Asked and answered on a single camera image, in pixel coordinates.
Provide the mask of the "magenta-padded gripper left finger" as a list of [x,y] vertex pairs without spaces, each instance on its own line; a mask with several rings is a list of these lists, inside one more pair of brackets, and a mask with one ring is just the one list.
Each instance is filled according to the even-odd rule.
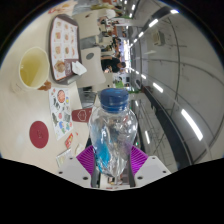
[[67,158],[56,174],[81,187],[97,188],[99,172],[96,168],[93,147],[87,147],[76,157]]

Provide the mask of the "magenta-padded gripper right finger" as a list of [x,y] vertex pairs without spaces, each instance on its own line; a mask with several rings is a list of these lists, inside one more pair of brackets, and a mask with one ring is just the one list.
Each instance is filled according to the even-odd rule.
[[171,174],[157,156],[148,156],[135,146],[130,153],[130,168],[135,188],[143,187]]

